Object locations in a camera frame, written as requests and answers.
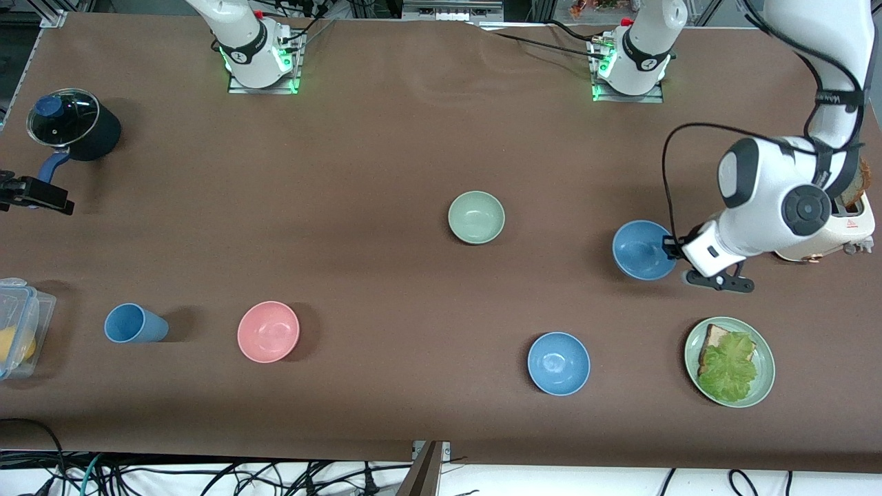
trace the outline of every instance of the yellow food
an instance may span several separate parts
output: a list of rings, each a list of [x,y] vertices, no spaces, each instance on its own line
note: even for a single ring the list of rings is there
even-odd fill
[[[0,331],[0,362],[5,362],[6,358],[9,356],[9,350],[12,348],[12,340],[14,338],[15,327],[7,327],[6,329]],[[36,350],[37,343],[32,339],[31,342],[27,344],[25,357],[22,358],[22,361],[32,357]]]

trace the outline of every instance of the bread slice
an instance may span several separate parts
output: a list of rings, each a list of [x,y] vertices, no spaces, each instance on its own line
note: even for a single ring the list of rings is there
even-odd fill
[[[720,346],[720,340],[728,334],[729,331],[715,324],[709,324],[707,326],[707,337],[705,338],[704,346],[701,347],[701,355],[699,356],[699,363],[701,364],[699,367],[699,375],[707,372],[707,365],[705,364],[705,351],[707,350],[707,347]],[[753,351],[747,356],[748,360],[753,358],[753,352],[756,351],[756,349],[757,343],[753,343]]]

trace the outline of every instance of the white floor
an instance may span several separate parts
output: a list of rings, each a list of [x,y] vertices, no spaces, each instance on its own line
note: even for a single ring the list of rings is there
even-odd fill
[[[161,470],[220,470],[225,465],[161,465],[153,466]],[[262,463],[243,465],[246,470],[260,470]],[[285,482],[294,480],[306,467],[305,463],[285,463],[280,465],[280,473]],[[335,463],[317,477],[317,481],[330,480],[342,475],[357,472],[363,468],[360,462]],[[374,480],[380,487],[400,482],[406,470],[376,472]],[[658,496],[662,481],[668,469],[611,469],[575,467],[522,467],[503,465],[445,465],[441,477],[438,496],[461,496],[474,492],[475,496]],[[785,472],[749,470],[747,474],[757,487],[759,496],[779,496],[784,494]],[[265,472],[267,478],[278,480],[274,472]],[[668,496],[716,496],[735,494],[729,488],[726,470],[679,469],[671,479]],[[0,496],[19,496],[32,494],[47,480],[45,470],[0,470]],[[125,476],[132,489],[144,496],[198,496],[212,476],[158,475],[135,472]],[[362,486],[362,477],[350,481]],[[207,496],[222,496],[233,493],[236,479],[224,477],[212,487]],[[751,496],[750,489],[738,485],[745,496]],[[352,485],[337,484],[329,486],[321,494],[349,495]],[[820,472],[796,472],[790,490],[793,496],[831,496],[831,495],[880,495],[882,494],[882,475],[841,474]],[[56,483],[50,496],[61,495],[61,485]],[[69,487],[68,495],[77,494]],[[271,496],[273,488],[256,483],[242,491],[242,496]]]

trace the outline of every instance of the brown table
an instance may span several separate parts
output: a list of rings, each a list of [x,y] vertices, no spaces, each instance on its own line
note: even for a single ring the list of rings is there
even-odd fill
[[[632,281],[610,257],[622,223],[666,223],[677,124],[800,132],[814,88],[783,46],[687,30],[665,103],[636,105],[592,102],[578,56],[462,23],[338,22],[296,96],[228,95],[210,41],[199,18],[97,14],[43,35],[4,166],[36,173],[48,150],[26,109],[59,87],[97,94],[123,140],[58,170],[72,217],[0,215],[3,275],[58,297],[36,375],[0,385],[0,416],[43,420],[76,450],[401,460],[441,439],[469,462],[882,470],[882,256],[757,257],[749,296]],[[872,114],[863,137],[878,162]],[[676,140],[682,230],[722,207],[716,162],[735,139]],[[479,247],[445,226],[472,189],[508,216]],[[235,328],[267,299],[294,307],[302,342],[254,364]],[[168,341],[109,342],[101,324],[125,301],[166,316]],[[687,332],[720,314],[774,351],[756,407],[716,406],[685,375]],[[591,354],[574,396],[527,376],[528,346],[553,330]],[[22,427],[0,446],[50,444]]]

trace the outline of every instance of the green leafy vegetable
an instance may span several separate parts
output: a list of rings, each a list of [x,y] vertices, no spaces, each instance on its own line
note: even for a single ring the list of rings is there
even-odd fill
[[[757,367],[748,359],[755,348],[747,333],[729,333],[720,339],[719,346],[708,346],[704,355],[707,370],[699,375],[701,388],[725,402],[746,398],[751,381],[757,377]]]

